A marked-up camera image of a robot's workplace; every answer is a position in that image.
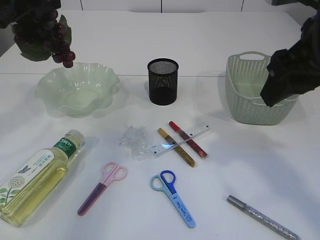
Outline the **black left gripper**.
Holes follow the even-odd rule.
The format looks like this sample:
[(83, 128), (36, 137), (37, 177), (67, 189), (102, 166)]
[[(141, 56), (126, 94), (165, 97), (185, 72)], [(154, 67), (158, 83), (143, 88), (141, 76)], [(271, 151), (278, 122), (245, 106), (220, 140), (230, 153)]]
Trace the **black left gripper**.
[(0, 27), (19, 21), (26, 16), (40, 17), (61, 8), (60, 0), (1, 0)]

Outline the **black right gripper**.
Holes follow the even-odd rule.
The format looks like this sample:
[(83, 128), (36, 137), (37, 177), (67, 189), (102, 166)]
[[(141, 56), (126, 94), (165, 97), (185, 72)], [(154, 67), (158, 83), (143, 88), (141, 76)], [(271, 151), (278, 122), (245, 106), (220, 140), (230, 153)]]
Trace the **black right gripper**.
[(320, 85), (320, 17), (308, 18), (300, 39), (289, 49), (277, 50), (267, 66), (260, 96), (268, 107), (302, 95)]

